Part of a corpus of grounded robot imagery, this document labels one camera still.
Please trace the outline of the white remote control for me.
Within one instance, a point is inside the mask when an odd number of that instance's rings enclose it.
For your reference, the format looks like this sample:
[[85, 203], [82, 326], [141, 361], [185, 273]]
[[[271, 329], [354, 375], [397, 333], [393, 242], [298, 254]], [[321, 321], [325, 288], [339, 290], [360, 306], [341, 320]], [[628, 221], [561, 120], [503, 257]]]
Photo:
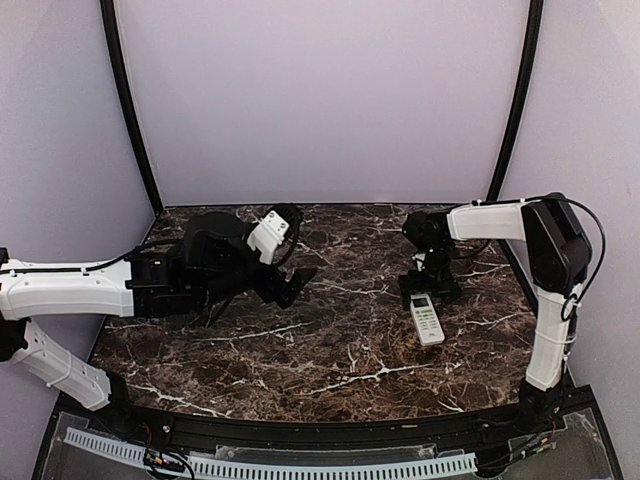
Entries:
[[445, 334], [430, 296], [426, 293], [410, 297], [410, 311], [422, 346], [444, 342]]

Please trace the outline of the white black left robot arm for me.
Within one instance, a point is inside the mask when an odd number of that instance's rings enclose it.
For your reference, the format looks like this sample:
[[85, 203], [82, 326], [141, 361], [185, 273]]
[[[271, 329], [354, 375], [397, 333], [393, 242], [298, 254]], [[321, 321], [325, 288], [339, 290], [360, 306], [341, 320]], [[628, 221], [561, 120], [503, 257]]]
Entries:
[[289, 257], [276, 255], [285, 241], [298, 242], [301, 222], [293, 204], [278, 204], [253, 223], [213, 211], [191, 217], [178, 239], [142, 244], [98, 263], [28, 263], [3, 249], [1, 359], [101, 412], [120, 436], [134, 435], [141, 415], [129, 405], [125, 381], [60, 346], [35, 317], [165, 318], [229, 303], [247, 291], [286, 309], [316, 274], [314, 268], [286, 274]]

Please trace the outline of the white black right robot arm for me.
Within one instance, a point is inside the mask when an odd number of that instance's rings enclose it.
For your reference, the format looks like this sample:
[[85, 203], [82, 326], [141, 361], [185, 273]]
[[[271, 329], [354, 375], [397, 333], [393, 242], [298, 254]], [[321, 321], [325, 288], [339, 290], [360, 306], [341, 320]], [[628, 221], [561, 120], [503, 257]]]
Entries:
[[604, 261], [575, 209], [559, 192], [524, 199], [473, 201], [447, 210], [409, 214], [401, 227], [415, 247], [415, 269], [398, 279], [402, 305], [428, 307], [434, 297], [455, 300], [461, 288], [451, 272], [460, 241], [515, 241], [526, 258], [537, 299], [526, 387], [547, 393], [561, 381], [576, 336], [577, 312]]

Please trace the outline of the black front rail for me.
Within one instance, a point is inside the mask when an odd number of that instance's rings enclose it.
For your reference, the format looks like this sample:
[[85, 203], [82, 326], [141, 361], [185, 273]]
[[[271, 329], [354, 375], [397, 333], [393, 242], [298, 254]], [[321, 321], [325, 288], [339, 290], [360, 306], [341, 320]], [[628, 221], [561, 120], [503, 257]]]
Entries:
[[533, 420], [522, 417], [516, 405], [439, 417], [355, 423], [233, 420], [136, 406], [106, 407], [91, 417], [106, 431], [127, 440], [209, 452], [223, 446], [285, 450], [418, 445], [434, 445], [440, 451], [501, 449], [522, 435], [542, 435], [564, 426], [556, 412]]

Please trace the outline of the black right corner frame post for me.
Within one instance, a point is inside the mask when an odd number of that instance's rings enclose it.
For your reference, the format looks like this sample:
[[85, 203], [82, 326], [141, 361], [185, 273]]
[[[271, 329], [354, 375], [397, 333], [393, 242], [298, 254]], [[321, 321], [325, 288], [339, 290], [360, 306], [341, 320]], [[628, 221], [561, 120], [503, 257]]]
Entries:
[[543, 9], [543, 0], [531, 0], [529, 2], [517, 78], [504, 135], [485, 197], [487, 201], [499, 199], [507, 176], [528, 96], [542, 24]]

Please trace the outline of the black corner frame post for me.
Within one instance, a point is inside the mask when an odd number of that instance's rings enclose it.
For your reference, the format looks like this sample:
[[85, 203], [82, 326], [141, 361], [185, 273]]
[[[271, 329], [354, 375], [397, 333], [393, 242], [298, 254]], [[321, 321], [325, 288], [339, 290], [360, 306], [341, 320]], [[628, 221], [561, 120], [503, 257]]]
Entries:
[[163, 212], [164, 205], [152, 171], [129, 83], [116, 15], [116, 3], [112, 0], [100, 0], [99, 6], [112, 76], [129, 142], [147, 200], [153, 214], [158, 216]]
[[507, 176], [528, 96], [542, 24], [543, 9], [543, 0], [531, 0], [529, 2], [517, 78], [504, 135], [485, 197], [487, 201], [499, 199]]

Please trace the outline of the black left corner frame post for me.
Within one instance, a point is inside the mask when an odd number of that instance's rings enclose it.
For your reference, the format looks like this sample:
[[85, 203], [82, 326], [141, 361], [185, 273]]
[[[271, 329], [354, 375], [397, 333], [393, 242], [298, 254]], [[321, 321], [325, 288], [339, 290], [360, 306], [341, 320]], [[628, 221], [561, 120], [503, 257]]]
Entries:
[[147, 200], [153, 214], [158, 216], [163, 212], [164, 205], [152, 171], [129, 83], [116, 15], [116, 3], [112, 0], [100, 0], [99, 6], [112, 76], [129, 142]]

